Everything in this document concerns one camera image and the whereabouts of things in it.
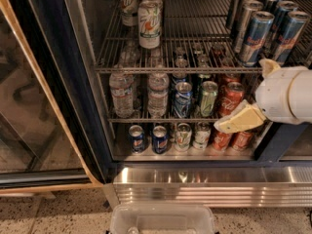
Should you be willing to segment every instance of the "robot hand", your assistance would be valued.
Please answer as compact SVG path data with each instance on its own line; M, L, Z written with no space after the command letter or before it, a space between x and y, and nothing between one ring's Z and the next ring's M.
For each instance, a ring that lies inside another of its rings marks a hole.
M273 122L312 123L312 71L304 66L281 68L271 59L262 59L263 82L255 91L255 104L243 100L214 126L231 134L256 128L266 119Z

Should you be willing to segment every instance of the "green can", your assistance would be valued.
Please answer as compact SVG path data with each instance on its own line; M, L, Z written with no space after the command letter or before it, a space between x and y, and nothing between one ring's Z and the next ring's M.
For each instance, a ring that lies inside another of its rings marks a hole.
M216 82L207 81L202 83L199 97L199 107L202 117L213 115L218 86Z

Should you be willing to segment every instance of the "speckled floor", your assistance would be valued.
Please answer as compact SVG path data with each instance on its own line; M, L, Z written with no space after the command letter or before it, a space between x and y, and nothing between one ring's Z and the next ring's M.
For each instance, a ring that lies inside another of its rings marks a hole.
M0 233L104 234L112 211L101 189L56 192L56 199L0 198ZM212 209L220 234L311 234L311 209Z

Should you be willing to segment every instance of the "clear plastic bin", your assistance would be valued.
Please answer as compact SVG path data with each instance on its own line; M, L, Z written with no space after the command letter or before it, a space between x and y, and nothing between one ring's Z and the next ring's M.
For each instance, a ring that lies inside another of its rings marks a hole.
M202 206L125 204L114 209L110 233L214 234L214 216Z

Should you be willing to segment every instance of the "metal base panel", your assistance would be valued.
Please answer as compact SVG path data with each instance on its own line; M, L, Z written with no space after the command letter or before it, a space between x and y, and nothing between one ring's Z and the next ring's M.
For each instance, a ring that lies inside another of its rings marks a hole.
M210 208L312 207L312 168L133 169L113 186L121 204L200 204Z

